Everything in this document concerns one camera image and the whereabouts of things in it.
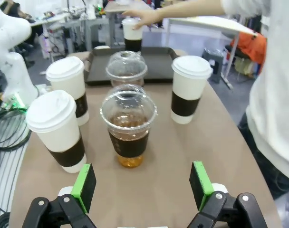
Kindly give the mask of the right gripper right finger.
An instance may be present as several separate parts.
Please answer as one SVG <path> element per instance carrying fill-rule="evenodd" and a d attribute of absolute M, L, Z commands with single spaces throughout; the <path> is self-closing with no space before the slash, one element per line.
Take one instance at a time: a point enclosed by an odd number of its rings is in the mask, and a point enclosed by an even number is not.
<path fill-rule="evenodd" d="M 189 228 L 213 228 L 217 222 L 226 222 L 230 228 L 265 227 L 254 195 L 246 192 L 233 197 L 221 184 L 215 190 L 201 161 L 192 163 L 189 182 L 198 209 Z"/>

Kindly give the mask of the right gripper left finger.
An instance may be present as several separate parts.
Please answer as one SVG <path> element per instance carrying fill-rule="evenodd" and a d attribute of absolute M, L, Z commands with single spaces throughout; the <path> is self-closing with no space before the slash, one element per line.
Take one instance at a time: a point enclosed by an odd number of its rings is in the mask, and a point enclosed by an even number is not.
<path fill-rule="evenodd" d="M 37 197 L 28 209 L 24 228 L 59 228 L 69 224 L 73 228 L 94 228 L 87 215 L 90 211 L 96 187 L 96 176 L 92 164 L 85 164 L 75 181 L 72 191 L 57 196 L 53 201 Z"/>

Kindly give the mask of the person's right hand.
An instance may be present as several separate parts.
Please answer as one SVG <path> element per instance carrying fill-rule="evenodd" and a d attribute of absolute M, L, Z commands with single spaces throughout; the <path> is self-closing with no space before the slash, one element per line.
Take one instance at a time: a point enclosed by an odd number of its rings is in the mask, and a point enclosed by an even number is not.
<path fill-rule="evenodd" d="M 163 19 L 161 9 L 127 10 L 123 12 L 122 15 L 140 19 L 139 22 L 133 26 L 133 30 L 138 30 L 144 25 L 151 25 Z"/>

